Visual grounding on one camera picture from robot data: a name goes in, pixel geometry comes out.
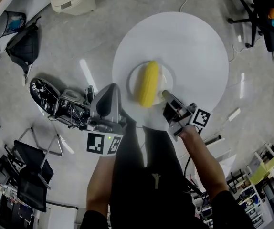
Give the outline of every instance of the wrist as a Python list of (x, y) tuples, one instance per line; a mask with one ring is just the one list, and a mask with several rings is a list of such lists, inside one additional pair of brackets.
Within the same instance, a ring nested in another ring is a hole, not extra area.
[(183, 128), (182, 132), (179, 134), (179, 137), (183, 139), (191, 139), (198, 135), (198, 132), (196, 130), (196, 127), (193, 125), (188, 125)]

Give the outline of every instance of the gray floor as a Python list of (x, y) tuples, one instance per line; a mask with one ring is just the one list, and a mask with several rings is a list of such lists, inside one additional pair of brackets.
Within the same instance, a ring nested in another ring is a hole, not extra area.
[[(50, 6), (40, 15), (41, 48), (29, 79), (40, 74), (61, 88), (80, 89), (88, 86), (79, 61), (85, 59), (99, 89), (112, 82), (112, 64), (122, 38), (139, 21), (166, 11), (178, 11), (185, 0), (97, 0), (97, 10), (82, 16), (56, 14)], [(243, 18), (243, 7), (238, 0), (189, 0), (183, 12), (198, 16), (209, 23), (222, 38), (229, 60), (237, 50), (250, 42), (250, 25), (229, 25), (227, 17)], [(229, 66), (226, 91), (213, 111), (204, 138), (221, 132), (232, 154), (237, 159), (232, 170), (245, 167), (253, 152), (265, 142), (274, 143), (274, 62), (264, 41), (243, 51)], [(62, 158), (49, 156), (54, 170), (48, 199), (85, 207), (86, 189), (97, 157), (86, 153), (85, 133), (68, 129), (58, 122), (50, 122), (33, 102), (28, 86), (22, 86), (22, 70), (7, 55), (0, 61), (0, 155), (3, 145), (12, 146), (25, 128), (34, 126), (41, 146), (47, 146), (58, 132), (75, 152), (65, 150)], [(237, 107), (239, 116), (227, 122), (228, 115)], [(140, 144), (142, 130), (138, 130)], [(30, 136), (26, 143), (33, 145)], [(176, 144), (178, 157), (185, 154), (181, 142)]]

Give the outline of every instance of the black bag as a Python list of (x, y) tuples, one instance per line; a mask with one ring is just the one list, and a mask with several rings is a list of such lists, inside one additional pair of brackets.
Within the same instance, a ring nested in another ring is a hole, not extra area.
[(15, 35), (7, 44), (6, 52), (11, 60), (18, 64), (25, 74), (28, 74), (29, 65), (38, 57), (38, 27), (36, 22)]

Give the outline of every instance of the black shirt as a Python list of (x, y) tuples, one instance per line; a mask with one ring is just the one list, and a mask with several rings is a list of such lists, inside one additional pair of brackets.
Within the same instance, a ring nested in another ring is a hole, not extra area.
[[(127, 193), (127, 199), (111, 208), (111, 226), (122, 228), (198, 228), (208, 229), (195, 217), (191, 195), (185, 192), (152, 190)], [(251, 229), (253, 223), (244, 209), (238, 205), (229, 191), (219, 193), (212, 201), (215, 229)], [(81, 229), (107, 229), (107, 219), (96, 211), (85, 213)]]

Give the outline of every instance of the round white table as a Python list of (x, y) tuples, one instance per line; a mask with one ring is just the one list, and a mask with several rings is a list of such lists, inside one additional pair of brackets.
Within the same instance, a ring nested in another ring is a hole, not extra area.
[(138, 126), (168, 128), (162, 114), (165, 103), (143, 108), (129, 90), (134, 68), (151, 60), (170, 71), (172, 93), (185, 105), (196, 103), (212, 111), (222, 98), (228, 80), (228, 57), (215, 30), (190, 14), (156, 14), (127, 33), (113, 63), (113, 82), (120, 87), (122, 107)]

